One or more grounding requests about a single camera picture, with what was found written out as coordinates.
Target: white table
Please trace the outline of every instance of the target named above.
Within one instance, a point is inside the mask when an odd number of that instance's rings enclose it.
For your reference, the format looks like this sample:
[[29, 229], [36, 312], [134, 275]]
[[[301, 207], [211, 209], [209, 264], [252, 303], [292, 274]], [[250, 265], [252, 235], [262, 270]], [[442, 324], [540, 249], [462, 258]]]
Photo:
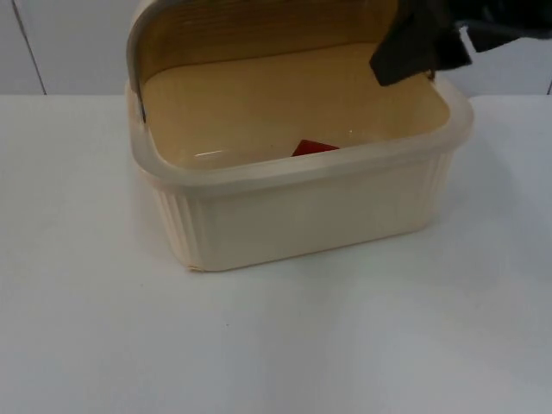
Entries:
[[550, 412], [552, 100], [474, 106], [432, 227], [201, 275], [122, 97], [0, 97], [0, 412]]

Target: white wall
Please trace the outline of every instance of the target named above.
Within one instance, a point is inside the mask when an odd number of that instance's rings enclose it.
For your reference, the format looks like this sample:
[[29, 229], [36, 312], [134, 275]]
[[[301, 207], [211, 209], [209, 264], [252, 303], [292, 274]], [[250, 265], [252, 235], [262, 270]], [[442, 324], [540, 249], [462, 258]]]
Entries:
[[[122, 92], [129, 21], [139, 0], [16, 1], [47, 93]], [[516, 41], [478, 55], [475, 63], [446, 74], [469, 96], [545, 94], [552, 41]]]
[[48, 94], [122, 93], [139, 0], [17, 0]]
[[42, 93], [9, 0], [0, 0], [0, 56], [0, 93]]

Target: plastic bin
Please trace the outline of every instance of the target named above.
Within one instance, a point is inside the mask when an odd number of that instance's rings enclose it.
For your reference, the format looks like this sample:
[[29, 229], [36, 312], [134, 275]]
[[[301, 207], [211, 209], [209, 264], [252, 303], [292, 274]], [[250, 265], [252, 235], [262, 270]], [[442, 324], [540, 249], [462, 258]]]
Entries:
[[[377, 85], [367, 62], [389, 4], [141, 5], [128, 52], [132, 151], [182, 263], [221, 271], [430, 222], [474, 116], [445, 81]], [[292, 158], [302, 139], [340, 149]]]

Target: open lid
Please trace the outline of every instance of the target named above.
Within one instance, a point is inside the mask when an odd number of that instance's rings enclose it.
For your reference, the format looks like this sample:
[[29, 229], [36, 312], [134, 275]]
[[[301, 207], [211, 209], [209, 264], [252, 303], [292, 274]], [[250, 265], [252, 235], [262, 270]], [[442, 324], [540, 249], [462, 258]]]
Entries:
[[130, 85], [176, 66], [274, 56], [350, 43], [379, 43], [397, 0], [149, 0], [127, 48]]

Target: red object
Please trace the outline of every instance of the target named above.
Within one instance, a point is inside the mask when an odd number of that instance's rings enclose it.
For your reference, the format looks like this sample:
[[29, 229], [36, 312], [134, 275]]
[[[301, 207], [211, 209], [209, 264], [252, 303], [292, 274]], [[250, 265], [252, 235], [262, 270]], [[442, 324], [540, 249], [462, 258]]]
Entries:
[[320, 142], [302, 140], [299, 146], [293, 153], [293, 157], [300, 157], [301, 155], [326, 153], [328, 151], [335, 151], [338, 147], [333, 147], [327, 144], [321, 144]]

